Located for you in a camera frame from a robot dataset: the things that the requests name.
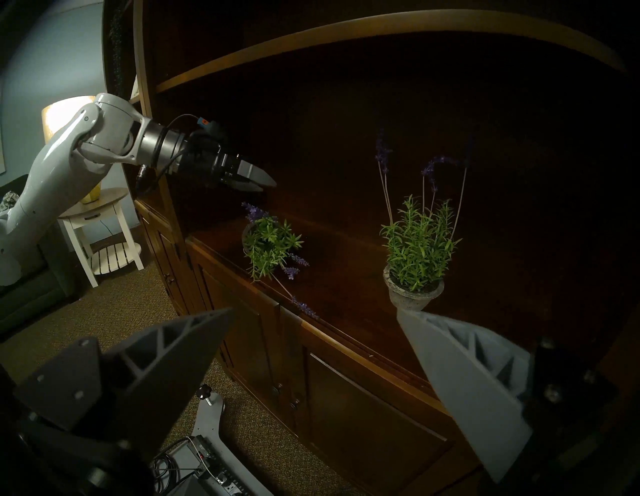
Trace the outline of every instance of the white side table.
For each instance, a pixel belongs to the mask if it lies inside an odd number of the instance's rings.
[[[74,246],[82,268],[93,287],[98,286],[95,275],[108,274],[134,261],[138,270],[144,268],[142,260],[140,260],[141,247],[138,243],[133,242],[131,231],[120,205],[121,199],[128,194],[129,190],[127,188],[106,188],[100,192],[98,200],[86,205],[76,203],[59,217],[67,229],[71,244]],[[118,217],[120,228],[127,242],[112,244],[99,252],[93,253],[82,227],[91,222],[108,219],[114,215]]]

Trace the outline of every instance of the wooden hutch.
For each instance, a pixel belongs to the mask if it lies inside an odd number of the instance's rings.
[[[524,348],[548,335],[598,362],[638,302],[629,242],[625,67],[575,12],[519,2],[106,1],[107,88],[167,124],[194,113],[278,187],[163,177],[135,198],[180,315],[234,307],[218,359],[269,412],[371,494],[471,494],[481,466],[433,392],[382,279],[388,220],[435,155],[475,136],[457,233],[430,312]],[[190,132],[185,118],[176,128]],[[124,165],[135,196],[137,170]],[[436,169],[457,204],[462,171]],[[246,273],[241,202],[288,219],[309,262],[287,287]]]

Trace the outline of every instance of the purple flower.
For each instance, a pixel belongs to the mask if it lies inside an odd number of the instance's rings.
[[[306,313],[309,317],[312,317],[314,319],[319,318],[318,315],[313,310],[311,310],[311,308],[309,308],[306,303],[298,301],[295,296],[293,297],[293,304],[296,305],[304,313]]]
[[[291,255],[291,259],[297,263],[298,265],[302,265],[305,267],[309,267],[309,262],[307,262],[304,258],[299,257],[297,255]]]
[[[378,138],[376,139],[376,160],[382,167],[382,173],[386,174],[389,172],[389,168],[387,167],[389,163],[389,154],[393,151],[387,148],[383,137],[385,130],[380,129],[378,132]]]
[[[258,207],[254,207],[253,205],[248,204],[247,202],[242,202],[242,206],[246,209],[249,215],[248,218],[251,222],[256,222],[258,219],[262,219],[263,217],[268,217],[269,213],[265,212]]]
[[[455,159],[452,159],[450,157],[445,157],[445,156],[438,156],[438,157],[434,157],[432,158],[429,163],[427,164],[427,166],[422,169],[422,175],[425,175],[427,177],[429,177],[429,182],[431,183],[431,190],[435,193],[436,191],[438,191],[438,186],[436,186],[436,177],[435,177],[435,172],[436,172],[436,164],[452,164],[452,165],[458,165],[459,162]]]
[[[300,269],[298,269],[297,267],[283,267],[282,270],[284,271],[284,273],[287,275],[287,277],[289,279],[291,279],[293,281],[294,276],[300,272]]]

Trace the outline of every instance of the couch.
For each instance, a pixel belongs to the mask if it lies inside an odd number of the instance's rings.
[[[22,194],[27,175],[0,186]],[[65,300],[76,291],[67,244],[54,223],[32,249],[20,256],[22,278],[11,286],[0,286],[0,335]]]

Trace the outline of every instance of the stone planter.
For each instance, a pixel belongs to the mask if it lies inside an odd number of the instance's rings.
[[[248,251],[246,249],[246,245],[244,243],[244,240],[246,239],[247,234],[249,234],[249,231],[253,228],[253,226],[255,226],[255,222],[251,222],[251,223],[247,224],[246,227],[244,228],[244,230],[242,231],[242,249],[247,254],[248,254]]]
[[[443,280],[440,280],[438,287],[431,292],[407,291],[391,280],[389,266],[385,267],[385,270],[382,272],[382,277],[385,279],[385,283],[389,288],[389,299],[391,300],[391,303],[393,303],[395,308],[401,310],[413,310],[414,312],[419,312],[426,307],[433,298],[437,298],[442,294],[442,291],[444,291]]]

